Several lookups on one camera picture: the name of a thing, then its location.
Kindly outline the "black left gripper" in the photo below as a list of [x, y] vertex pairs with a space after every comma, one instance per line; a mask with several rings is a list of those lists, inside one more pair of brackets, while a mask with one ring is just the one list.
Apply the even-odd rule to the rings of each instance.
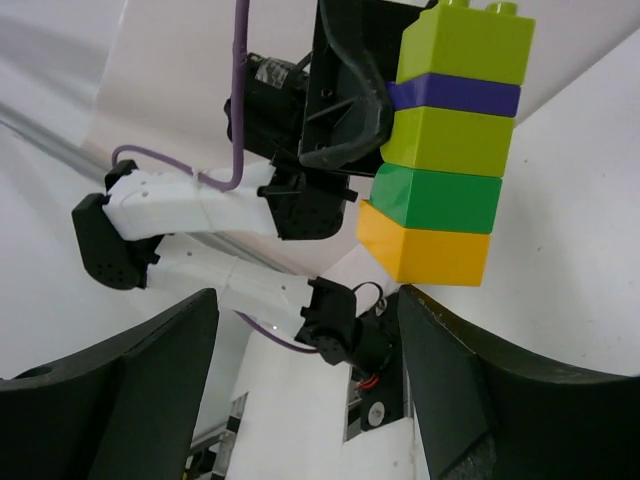
[[319, 1], [312, 41], [300, 162], [344, 175], [373, 176], [394, 110], [404, 30], [425, 10], [395, 1]]

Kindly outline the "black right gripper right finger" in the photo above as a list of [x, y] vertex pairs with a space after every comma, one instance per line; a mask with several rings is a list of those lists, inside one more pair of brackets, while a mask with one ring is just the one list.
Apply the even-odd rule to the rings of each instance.
[[639, 380], [560, 362], [409, 285], [398, 319], [433, 479], [635, 479]]

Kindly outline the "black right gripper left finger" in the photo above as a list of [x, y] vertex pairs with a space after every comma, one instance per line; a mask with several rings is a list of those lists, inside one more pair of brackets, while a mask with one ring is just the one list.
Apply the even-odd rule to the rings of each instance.
[[203, 289], [155, 317], [1, 383], [4, 479], [179, 479], [219, 310]]

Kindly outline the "multicolour lego assembly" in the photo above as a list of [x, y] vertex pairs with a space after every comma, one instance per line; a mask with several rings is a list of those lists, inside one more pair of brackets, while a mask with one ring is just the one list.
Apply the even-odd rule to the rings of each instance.
[[357, 226], [394, 281], [482, 282], [534, 30], [509, 1], [441, 1], [404, 29]]

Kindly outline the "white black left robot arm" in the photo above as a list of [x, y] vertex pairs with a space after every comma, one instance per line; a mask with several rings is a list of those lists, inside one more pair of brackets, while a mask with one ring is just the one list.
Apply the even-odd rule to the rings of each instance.
[[395, 339], [356, 312], [352, 288], [285, 274], [220, 251], [190, 250], [179, 234], [245, 232], [282, 241], [337, 234], [352, 177], [382, 163], [394, 109], [388, 92], [405, 29], [420, 6], [320, 1], [310, 52], [291, 63], [250, 53], [248, 5], [236, 7], [232, 90], [224, 111], [232, 143], [228, 181], [175, 162], [141, 170], [134, 147], [112, 154], [101, 193], [72, 221], [87, 273], [115, 290], [202, 284], [219, 303], [255, 318], [276, 340], [327, 363], [382, 370]]

